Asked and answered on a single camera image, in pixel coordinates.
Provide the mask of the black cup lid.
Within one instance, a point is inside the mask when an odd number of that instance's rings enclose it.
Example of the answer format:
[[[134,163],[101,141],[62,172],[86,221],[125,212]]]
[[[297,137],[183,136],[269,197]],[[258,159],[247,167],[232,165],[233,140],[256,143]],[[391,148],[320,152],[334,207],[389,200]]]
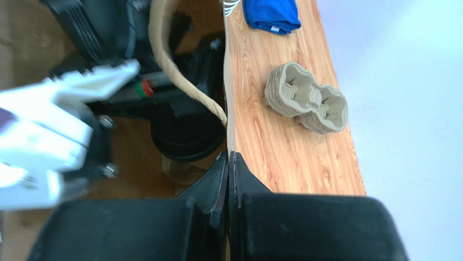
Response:
[[[226,138],[221,121],[212,114],[177,118],[161,110],[150,120],[151,138],[167,158],[181,163],[198,161],[211,155]]]

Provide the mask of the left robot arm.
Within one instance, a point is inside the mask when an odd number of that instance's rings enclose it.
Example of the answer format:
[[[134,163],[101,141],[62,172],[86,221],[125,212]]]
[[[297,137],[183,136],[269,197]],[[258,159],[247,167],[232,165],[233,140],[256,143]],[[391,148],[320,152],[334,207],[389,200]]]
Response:
[[[177,1],[44,1],[76,51],[53,71],[95,71],[133,61],[137,73],[108,98],[91,102],[98,112],[152,122],[211,121],[225,125],[217,101],[222,85],[224,38],[206,35],[192,52],[177,48],[193,30]]]

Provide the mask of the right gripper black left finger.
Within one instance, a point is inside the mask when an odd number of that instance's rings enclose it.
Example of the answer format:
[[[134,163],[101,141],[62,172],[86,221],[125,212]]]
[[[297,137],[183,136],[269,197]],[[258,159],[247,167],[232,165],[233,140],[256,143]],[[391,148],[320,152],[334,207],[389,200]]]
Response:
[[[174,198],[77,200],[50,216],[29,260],[225,260],[228,154]]]

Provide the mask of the paper coffee cup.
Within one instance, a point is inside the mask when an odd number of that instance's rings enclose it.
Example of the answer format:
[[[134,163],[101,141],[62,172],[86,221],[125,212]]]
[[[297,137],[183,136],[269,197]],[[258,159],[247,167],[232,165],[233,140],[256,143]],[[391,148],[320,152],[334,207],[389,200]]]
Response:
[[[161,154],[161,169],[169,180],[179,185],[191,185],[207,172],[207,169],[196,167],[190,163],[173,161],[163,154]]]

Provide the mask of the brown paper bag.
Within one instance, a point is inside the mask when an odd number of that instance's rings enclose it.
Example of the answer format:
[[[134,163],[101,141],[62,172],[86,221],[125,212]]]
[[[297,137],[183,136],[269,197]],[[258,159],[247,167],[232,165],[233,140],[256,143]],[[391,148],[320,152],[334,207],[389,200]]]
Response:
[[[177,1],[156,1],[154,12],[156,30],[164,36],[154,39],[154,57],[161,69],[180,85],[186,94],[195,92],[192,71],[171,59],[167,52],[173,44],[173,22]],[[41,79],[40,73],[57,60],[64,49],[64,35],[52,22],[51,15],[28,1],[1,1],[1,90],[15,90]],[[122,164],[119,179],[98,176],[87,192],[96,199],[118,197],[146,197],[161,189],[166,196],[186,188],[205,173],[217,156],[212,152],[206,158],[187,164],[157,155],[147,141],[144,123],[122,120],[116,136],[116,158]],[[42,226],[51,214],[50,208],[9,210],[1,220],[3,243],[2,260],[25,260]]]

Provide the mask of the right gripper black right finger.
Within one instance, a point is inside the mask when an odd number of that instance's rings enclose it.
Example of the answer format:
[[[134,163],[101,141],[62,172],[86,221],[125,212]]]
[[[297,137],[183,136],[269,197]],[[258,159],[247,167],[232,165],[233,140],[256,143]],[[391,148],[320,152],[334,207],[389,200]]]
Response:
[[[408,260],[385,206],[365,196],[278,194],[229,161],[232,260]]]

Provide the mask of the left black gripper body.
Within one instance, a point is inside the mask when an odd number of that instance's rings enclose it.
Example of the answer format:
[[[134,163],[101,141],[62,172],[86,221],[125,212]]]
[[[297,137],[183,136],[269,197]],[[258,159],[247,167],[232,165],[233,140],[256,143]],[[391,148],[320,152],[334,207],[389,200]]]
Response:
[[[151,120],[161,110],[172,111],[177,118],[210,113],[162,72],[147,39],[136,42],[134,58],[141,65],[139,75],[109,99],[90,102],[88,105],[95,114]],[[202,93],[217,97],[222,85],[224,36],[203,36],[195,50],[172,54],[171,58],[180,73]]]

